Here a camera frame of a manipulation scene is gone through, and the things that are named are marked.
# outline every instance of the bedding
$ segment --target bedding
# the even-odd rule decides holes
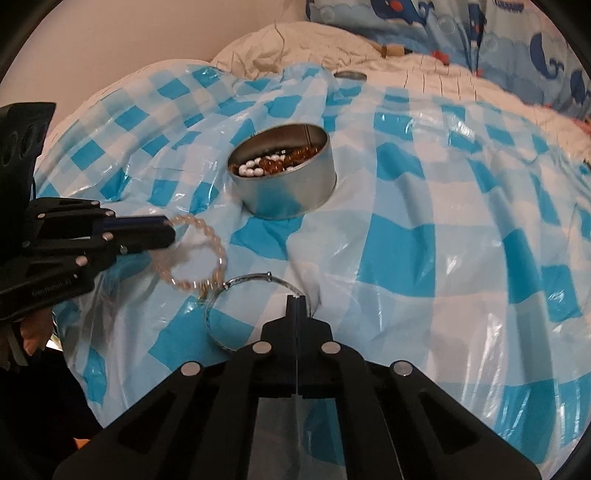
[[[589,170],[574,141],[570,157],[560,147],[566,132],[541,129],[560,124],[555,112],[539,109],[537,126],[519,109],[538,110],[465,69],[454,96],[443,83],[455,67],[394,60],[304,24],[251,34],[211,66],[155,64],[56,129],[38,191],[97,199],[119,216],[202,216],[226,247],[227,278],[272,271],[296,285],[336,340],[374,362],[415,363],[549,478],[589,419]],[[361,66],[368,82],[331,73]],[[253,218],[225,160],[255,132],[288,122],[330,132],[336,190],[300,218]],[[205,276],[202,239],[178,237],[179,275]],[[216,334],[234,346],[254,341],[282,315],[285,294],[232,289],[216,303]],[[92,294],[55,312],[68,365],[103,425],[183,362],[226,358],[206,337],[202,305],[160,281],[148,255],[122,257]],[[334,405],[295,405],[261,406],[272,420],[257,426],[267,439],[257,478],[287,478],[278,463],[293,478],[343,478]]]
[[[591,160],[591,137],[573,121],[542,105],[526,105],[490,80],[459,65],[445,66],[430,55],[382,58],[363,38],[310,22],[270,25],[230,43],[213,60],[216,67],[257,79],[296,62],[310,61],[337,72],[356,70],[372,83],[439,95],[455,102],[489,102],[538,125],[572,160]]]
[[[581,62],[531,0],[307,0],[307,13],[381,44],[444,54],[526,103],[579,119],[591,109]]]

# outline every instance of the metal screw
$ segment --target metal screw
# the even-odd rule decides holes
[[[402,377],[407,377],[413,373],[413,366],[404,360],[396,362],[392,368],[394,369],[395,374]]]
[[[187,362],[181,367],[181,373],[185,377],[194,377],[201,371],[201,365],[197,362]]]
[[[340,352],[340,345],[337,342],[325,342],[321,348],[327,355],[335,355]]]
[[[84,255],[76,257],[76,265],[79,267],[85,267],[88,265],[88,259]]]
[[[257,342],[252,345],[252,350],[260,355],[269,353],[271,351],[271,348],[272,346],[269,342]]]

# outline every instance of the brown bead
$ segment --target brown bead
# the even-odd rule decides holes
[[[272,163],[273,162],[268,158],[262,158],[259,162],[259,167],[261,167],[263,170],[268,170]]]
[[[286,155],[285,160],[283,161],[283,166],[284,166],[284,168],[295,167],[296,161],[294,160],[294,158],[291,155]]]
[[[273,175],[274,173],[281,173],[283,171],[283,165],[280,162],[275,162],[268,170]]]

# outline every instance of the silver bangle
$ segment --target silver bangle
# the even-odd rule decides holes
[[[220,347],[225,352],[234,353],[234,352],[236,352],[237,349],[230,348],[230,347],[224,345],[222,342],[220,342],[217,338],[215,338],[215,335],[212,332],[212,326],[211,326],[211,321],[209,318],[209,313],[211,312],[213,305],[216,303],[217,298],[222,294],[222,292],[229,290],[230,287],[233,287],[234,285],[240,285],[241,283],[251,281],[251,280],[264,280],[264,281],[271,282],[271,283],[278,283],[279,285],[287,288],[288,290],[291,290],[294,294],[296,294],[296,296],[298,296],[298,297],[304,296],[304,294],[298,288],[294,287],[291,283],[286,282],[282,278],[274,277],[271,272],[250,273],[248,275],[242,275],[240,277],[231,278],[230,280],[224,282],[219,288],[215,289],[212,292],[212,294],[209,296],[209,298],[207,299],[207,302],[205,304],[205,309],[203,311],[203,320],[205,322],[205,330],[206,330],[209,338],[211,338],[212,342],[215,343],[218,347]],[[311,316],[310,315],[310,306],[308,305],[307,308],[308,308],[308,316]]]

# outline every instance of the blue checkered plastic bag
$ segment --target blue checkered plastic bag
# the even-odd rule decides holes
[[[302,217],[257,219],[225,160],[287,122],[330,132],[337,187]],[[119,216],[202,216],[226,245],[227,278],[272,271],[296,284],[338,341],[370,361],[413,362],[549,476],[589,418],[588,174],[488,104],[335,79],[312,64],[247,81],[179,61],[89,108],[37,181],[44,196],[110,202]],[[179,233],[180,273],[205,276],[207,249]],[[220,298],[212,322],[240,346],[284,305],[281,287],[245,284]],[[103,424],[183,362],[226,358],[202,306],[160,281],[148,255],[122,258],[56,312]],[[309,409],[301,455],[340,463],[333,416],[323,403]]]

